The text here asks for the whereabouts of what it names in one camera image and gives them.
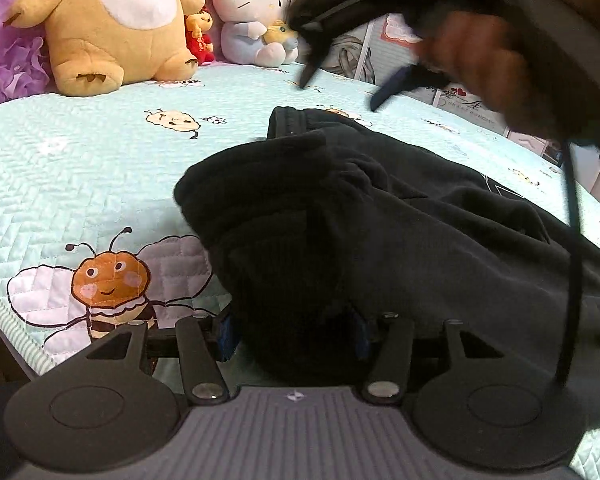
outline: gray ribbed panel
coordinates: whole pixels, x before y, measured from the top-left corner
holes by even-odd
[[[167,446],[107,474],[52,474],[33,466],[14,480],[487,480],[427,449],[397,410],[349,388],[244,388],[237,399],[190,412]],[[563,467],[519,480],[575,480]]]

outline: mattress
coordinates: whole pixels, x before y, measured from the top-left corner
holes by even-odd
[[[0,105],[0,329],[36,373],[117,323],[170,327],[228,304],[173,186],[191,164],[263,139],[275,106],[349,116],[566,220],[561,170],[525,148],[406,96],[372,113],[373,87],[341,76],[319,73],[299,91],[298,70],[212,64],[187,82]],[[600,204],[582,188],[580,195],[584,235],[600,247]],[[222,372],[230,387],[275,384],[245,348]],[[178,389],[175,362],[161,361],[156,376]],[[600,430],[586,435],[573,467],[600,479]]]

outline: purple tulle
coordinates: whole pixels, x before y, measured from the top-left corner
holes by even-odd
[[[5,27],[2,21],[14,0],[0,0],[0,103],[42,94],[51,70],[42,53],[44,27]]]

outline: black circular disc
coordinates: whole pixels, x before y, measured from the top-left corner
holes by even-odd
[[[21,388],[5,410],[9,438],[30,462],[61,472],[98,472],[135,462],[168,442],[179,410],[164,384],[114,361],[85,360],[73,374],[56,371]]]
[[[442,454],[500,472],[568,462],[585,431],[584,412],[569,390],[505,359],[454,365],[418,393],[413,420]]]

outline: metal screw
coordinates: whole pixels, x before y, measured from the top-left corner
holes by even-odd
[[[191,393],[199,399],[217,399],[222,397],[224,390],[219,384],[200,383],[193,387]]]
[[[394,397],[400,393],[400,386],[391,381],[376,381],[369,384],[369,386],[366,387],[366,390],[374,397],[388,399],[389,397]]]

